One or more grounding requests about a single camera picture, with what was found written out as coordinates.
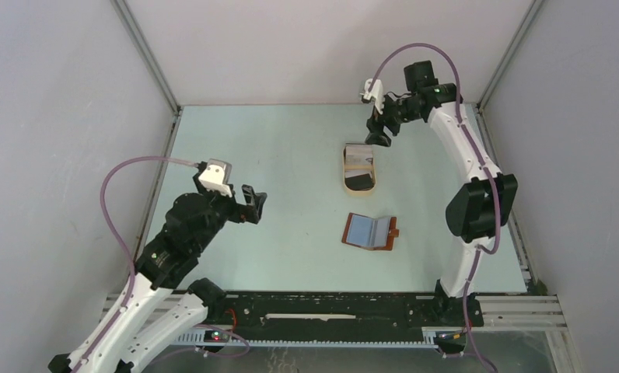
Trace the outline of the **brown leather card holder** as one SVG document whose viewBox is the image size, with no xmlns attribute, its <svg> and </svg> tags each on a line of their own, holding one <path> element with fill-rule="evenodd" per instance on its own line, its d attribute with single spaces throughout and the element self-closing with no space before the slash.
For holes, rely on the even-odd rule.
<svg viewBox="0 0 619 373">
<path fill-rule="evenodd" d="M 399 234 L 397 218 L 394 216 L 371 218 L 350 213 L 341 242 L 368 251 L 391 251 Z"/>
</svg>

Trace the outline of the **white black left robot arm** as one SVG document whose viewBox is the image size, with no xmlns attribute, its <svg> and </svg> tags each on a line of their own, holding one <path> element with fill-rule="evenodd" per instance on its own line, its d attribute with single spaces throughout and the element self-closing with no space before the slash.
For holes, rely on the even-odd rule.
<svg viewBox="0 0 619 373">
<path fill-rule="evenodd" d="M 226 313 L 225 292 L 207 278 L 194 281 L 182 299 L 147 326 L 149 316 L 198 265 L 226 222 L 257 224 L 267 194 L 242 186 L 244 204 L 196 184 L 166 212 L 161 231 L 144 248 L 109 314 L 74 351 L 54 356 L 51 372 L 141 372 L 181 333 Z"/>
</svg>

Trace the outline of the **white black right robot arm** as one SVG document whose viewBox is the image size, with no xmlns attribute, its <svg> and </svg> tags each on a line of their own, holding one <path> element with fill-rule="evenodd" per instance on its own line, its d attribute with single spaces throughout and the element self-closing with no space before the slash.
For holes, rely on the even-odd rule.
<svg viewBox="0 0 619 373">
<path fill-rule="evenodd" d="M 459 299 L 472 291 L 482 254 L 497 253 L 518 189 L 513 174 L 504 174 L 476 137 L 458 85 L 441 84 L 432 63 L 420 61 L 404 68 L 407 93 L 386 94 L 377 78 L 365 81 L 362 101 L 373 105 L 367 120 L 367 145 L 389 147 L 402 124 L 421 120 L 438 136 L 462 180 L 446 207 L 446 224 L 455 237 L 449 264 L 439 278 L 441 298 L 432 303 L 435 320 L 455 323 L 463 314 Z"/>
</svg>

